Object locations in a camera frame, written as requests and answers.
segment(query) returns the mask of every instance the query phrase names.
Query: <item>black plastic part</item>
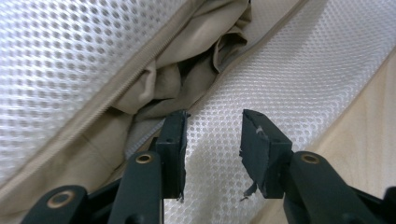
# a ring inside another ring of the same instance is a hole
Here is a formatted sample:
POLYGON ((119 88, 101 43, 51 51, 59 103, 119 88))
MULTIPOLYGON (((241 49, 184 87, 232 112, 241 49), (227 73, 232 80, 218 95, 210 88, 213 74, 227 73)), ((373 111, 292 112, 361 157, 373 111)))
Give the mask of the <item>black plastic part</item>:
POLYGON ((107 223, 120 182, 121 180, 118 179, 88 195, 88 207, 91 213, 90 223, 107 223))
POLYGON ((128 178, 120 182, 108 223, 163 223, 162 172, 158 153, 135 153, 128 160, 124 176, 128 178))
POLYGON ((290 161, 291 146, 289 138, 264 114, 244 110, 239 155, 264 198, 283 198, 279 176, 282 167, 290 161))
POLYGON ((87 191, 83 187, 63 186, 53 189, 39 199, 22 224, 87 223, 86 210, 83 209, 86 203, 87 191))
POLYGON ((290 175, 304 202, 310 223, 380 223, 318 154, 306 151, 294 153, 290 161, 290 175))
POLYGON ((396 223, 396 187, 387 189, 384 200, 381 203, 383 218, 388 223, 396 223))
POLYGON ((160 136, 154 139, 150 146, 150 150, 156 151, 161 156, 165 199, 184 197, 183 191, 186 183, 184 159, 187 146, 187 117, 189 116, 184 110, 167 116, 160 136))
POLYGON ((302 204, 291 201, 288 195, 285 196, 283 201, 283 209, 289 224, 310 223, 305 207, 302 204))
POLYGON ((382 200, 359 189, 355 189, 352 187, 350 188, 355 192, 355 194, 364 203, 364 205, 366 205, 366 207, 375 215, 376 218, 382 219, 382 200))

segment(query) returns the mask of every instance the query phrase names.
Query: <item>round screw hole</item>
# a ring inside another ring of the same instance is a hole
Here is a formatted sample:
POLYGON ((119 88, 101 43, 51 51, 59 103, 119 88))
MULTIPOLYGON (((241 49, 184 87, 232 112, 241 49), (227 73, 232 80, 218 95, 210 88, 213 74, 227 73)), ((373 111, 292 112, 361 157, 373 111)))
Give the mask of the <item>round screw hole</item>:
POLYGON ((312 164, 318 164, 320 162, 319 158, 314 156, 314 155, 310 155, 310 154, 304 154, 301 159, 305 162, 308 163, 312 163, 312 164))
POLYGON ((143 154, 136 158, 136 162, 140 164, 149 163, 152 161, 152 157, 149 154, 143 154))
POLYGON ((49 208, 60 208, 70 203, 74 197, 75 193, 72 190, 65 190, 50 197, 47 206, 49 208))

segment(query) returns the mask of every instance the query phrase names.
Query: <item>wooden surface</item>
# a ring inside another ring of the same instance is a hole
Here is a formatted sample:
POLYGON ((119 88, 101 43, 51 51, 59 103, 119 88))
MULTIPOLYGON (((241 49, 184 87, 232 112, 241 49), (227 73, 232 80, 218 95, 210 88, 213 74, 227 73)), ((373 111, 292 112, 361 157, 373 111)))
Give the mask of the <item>wooden surface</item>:
MULTIPOLYGON (((361 94, 307 150, 326 158, 348 185, 382 198, 396 186, 396 50, 361 94)), ((282 200, 267 200, 252 223, 287 223, 282 200)))

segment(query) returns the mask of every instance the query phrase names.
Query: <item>white mesh fabric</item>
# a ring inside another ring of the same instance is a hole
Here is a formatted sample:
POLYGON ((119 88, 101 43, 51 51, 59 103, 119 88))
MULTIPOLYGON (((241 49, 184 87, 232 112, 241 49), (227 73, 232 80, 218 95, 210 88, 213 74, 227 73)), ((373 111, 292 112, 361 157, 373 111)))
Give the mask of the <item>white mesh fabric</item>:
POLYGON ((185 2, 1 1, 0 186, 185 2))
POLYGON ((309 1, 192 111, 185 200, 166 202, 165 223, 249 222, 264 199, 239 202, 252 184, 238 155, 242 110, 264 113, 303 150, 395 45, 396 1, 309 1))

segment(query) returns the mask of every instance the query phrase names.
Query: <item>beige fabric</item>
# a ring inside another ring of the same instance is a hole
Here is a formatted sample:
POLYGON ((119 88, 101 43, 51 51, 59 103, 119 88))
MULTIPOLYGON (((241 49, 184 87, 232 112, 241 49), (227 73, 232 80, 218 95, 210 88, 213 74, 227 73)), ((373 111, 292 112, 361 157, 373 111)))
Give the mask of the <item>beige fabric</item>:
MULTIPOLYGON (((378 198, 396 186, 396 49, 344 114, 308 148, 348 185, 378 198)), ((252 223, 287 223, 282 200, 267 200, 252 223)))
POLYGON ((155 62, 151 62, 132 88, 125 92, 113 104, 113 107, 127 114, 134 115, 139 108, 146 105, 154 97, 156 77, 155 62))
MULTIPOLYGON (((29 176, 1 206, 0 223, 9 214, 28 209, 45 192, 62 185, 81 185, 88 191, 106 182, 123 162, 123 146, 132 116, 109 109, 75 143, 44 164, 45 173, 29 176)), ((23 170, 33 169, 30 166, 23 170)))
POLYGON ((134 115, 151 100, 162 100, 136 120, 189 108, 213 84, 221 63, 246 45, 242 29, 250 20, 248 0, 208 1, 113 106, 134 115))

